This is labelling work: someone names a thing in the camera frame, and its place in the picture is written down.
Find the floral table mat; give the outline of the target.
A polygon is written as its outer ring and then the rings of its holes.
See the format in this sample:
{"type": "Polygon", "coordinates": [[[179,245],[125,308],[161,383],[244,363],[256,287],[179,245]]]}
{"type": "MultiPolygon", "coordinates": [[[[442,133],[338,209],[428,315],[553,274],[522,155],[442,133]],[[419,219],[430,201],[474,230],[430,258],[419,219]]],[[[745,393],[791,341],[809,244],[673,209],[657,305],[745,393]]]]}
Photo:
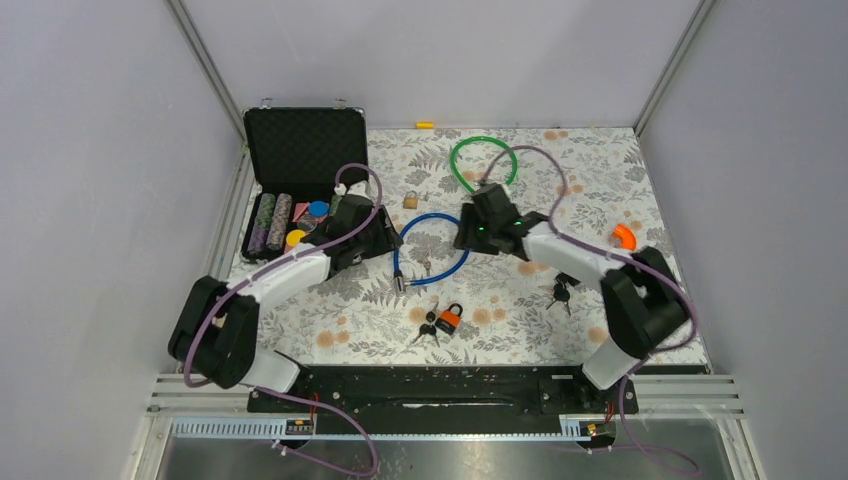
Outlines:
{"type": "Polygon", "coordinates": [[[640,246],[673,247],[635,134],[627,128],[371,130],[371,167],[392,223],[405,234],[398,258],[349,268],[269,308],[258,341],[308,364],[568,364],[609,336],[603,302],[571,289],[568,317],[550,310],[556,272],[512,256],[464,256],[452,242],[467,187],[508,180],[522,211],[552,213],[586,242],[615,246],[623,223],[640,246]],[[416,191],[418,208],[402,208],[416,191]],[[437,329],[414,345],[425,314],[464,311],[453,336],[437,329]]]}

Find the orange white blue toy block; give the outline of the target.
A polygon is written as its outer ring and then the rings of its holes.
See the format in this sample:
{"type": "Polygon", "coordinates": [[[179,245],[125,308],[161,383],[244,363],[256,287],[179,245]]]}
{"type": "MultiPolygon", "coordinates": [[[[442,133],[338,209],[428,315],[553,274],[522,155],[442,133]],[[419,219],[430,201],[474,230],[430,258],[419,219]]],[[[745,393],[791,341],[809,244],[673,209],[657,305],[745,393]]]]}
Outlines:
{"type": "Polygon", "coordinates": [[[635,251],[638,248],[638,240],[635,233],[623,223],[619,223],[613,228],[611,238],[618,248],[628,251],[635,251]]]}

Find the orange black padlock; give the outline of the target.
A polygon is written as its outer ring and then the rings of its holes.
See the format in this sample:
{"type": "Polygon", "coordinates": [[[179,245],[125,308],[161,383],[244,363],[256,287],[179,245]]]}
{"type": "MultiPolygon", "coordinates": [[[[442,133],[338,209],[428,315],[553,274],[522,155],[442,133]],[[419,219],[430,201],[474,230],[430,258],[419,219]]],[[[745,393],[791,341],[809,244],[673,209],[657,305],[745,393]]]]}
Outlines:
{"type": "Polygon", "coordinates": [[[463,311],[464,308],[459,303],[450,304],[435,320],[435,327],[447,335],[453,336],[461,323],[463,311]]]}

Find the black poker chip case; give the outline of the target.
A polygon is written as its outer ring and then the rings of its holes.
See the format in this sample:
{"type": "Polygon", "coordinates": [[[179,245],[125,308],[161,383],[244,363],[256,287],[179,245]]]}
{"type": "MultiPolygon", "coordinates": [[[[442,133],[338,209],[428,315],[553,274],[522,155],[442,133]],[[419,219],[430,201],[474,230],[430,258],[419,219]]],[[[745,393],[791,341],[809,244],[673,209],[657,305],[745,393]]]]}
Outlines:
{"type": "Polygon", "coordinates": [[[342,166],[368,163],[359,107],[254,107],[242,119],[261,195],[328,202],[342,166]]]}

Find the black padlock keys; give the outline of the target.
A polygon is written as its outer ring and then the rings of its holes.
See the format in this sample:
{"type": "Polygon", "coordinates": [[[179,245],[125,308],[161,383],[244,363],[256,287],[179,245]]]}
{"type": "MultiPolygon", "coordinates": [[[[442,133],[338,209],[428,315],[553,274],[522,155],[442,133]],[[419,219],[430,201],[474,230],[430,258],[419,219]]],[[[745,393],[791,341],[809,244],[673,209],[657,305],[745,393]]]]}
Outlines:
{"type": "Polygon", "coordinates": [[[552,300],[546,306],[546,310],[550,310],[554,305],[561,304],[566,312],[568,317],[572,316],[572,311],[570,307],[570,299],[571,299],[571,282],[567,277],[563,275],[557,275],[555,277],[555,284],[552,290],[552,300]]]}

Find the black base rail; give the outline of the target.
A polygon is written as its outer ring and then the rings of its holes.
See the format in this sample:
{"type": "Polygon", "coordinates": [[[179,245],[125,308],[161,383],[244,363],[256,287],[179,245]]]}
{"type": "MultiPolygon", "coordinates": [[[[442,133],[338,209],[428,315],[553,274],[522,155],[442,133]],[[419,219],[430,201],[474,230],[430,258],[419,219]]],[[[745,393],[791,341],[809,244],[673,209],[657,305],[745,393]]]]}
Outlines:
{"type": "Polygon", "coordinates": [[[291,393],[372,435],[555,434],[563,415],[639,410],[631,382],[595,392],[576,366],[310,366],[291,393]]]}

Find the small brass padlock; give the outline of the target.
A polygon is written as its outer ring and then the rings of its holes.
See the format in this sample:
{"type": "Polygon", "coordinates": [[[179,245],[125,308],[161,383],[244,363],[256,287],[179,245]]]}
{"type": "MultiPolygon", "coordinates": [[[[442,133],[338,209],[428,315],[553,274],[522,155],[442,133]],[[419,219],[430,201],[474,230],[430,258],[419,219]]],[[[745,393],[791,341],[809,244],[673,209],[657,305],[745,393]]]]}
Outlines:
{"type": "Polygon", "coordinates": [[[418,208],[420,196],[416,191],[408,191],[403,198],[402,208],[407,210],[416,210],[418,208]]]}

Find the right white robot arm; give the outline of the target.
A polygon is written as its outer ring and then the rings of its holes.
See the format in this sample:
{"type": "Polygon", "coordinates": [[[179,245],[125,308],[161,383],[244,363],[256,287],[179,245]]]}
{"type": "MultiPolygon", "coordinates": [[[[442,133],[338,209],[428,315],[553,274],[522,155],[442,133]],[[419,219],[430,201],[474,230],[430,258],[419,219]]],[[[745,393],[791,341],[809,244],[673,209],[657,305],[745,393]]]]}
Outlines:
{"type": "Polygon", "coordinates": [[[601,295],[609,337],[581,365],[596,390],[612,387],[692,318],[657,249],[618,253],[557,232],[548,216],[520,213],[502,184],[487,184],[462,204],[454,246],[543,264],[601,295]]]}

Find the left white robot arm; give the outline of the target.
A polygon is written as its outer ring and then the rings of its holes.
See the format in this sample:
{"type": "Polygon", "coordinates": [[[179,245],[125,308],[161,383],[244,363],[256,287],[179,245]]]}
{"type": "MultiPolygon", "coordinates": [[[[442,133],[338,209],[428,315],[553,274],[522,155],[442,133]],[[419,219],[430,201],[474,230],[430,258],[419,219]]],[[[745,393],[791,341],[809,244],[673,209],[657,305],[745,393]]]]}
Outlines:
{"type": "Polygon", "coordinates": [[[186,374],[202,375],[194,387],[246,385],[286,393],[302,367],[285,354],[259,347],[260,318],[282,301],[401,244],[381,202],[348,193],[335,214],[287,254],[227,281],[211,276],[198,279],[167,351],[183,363],[186,374]]]}

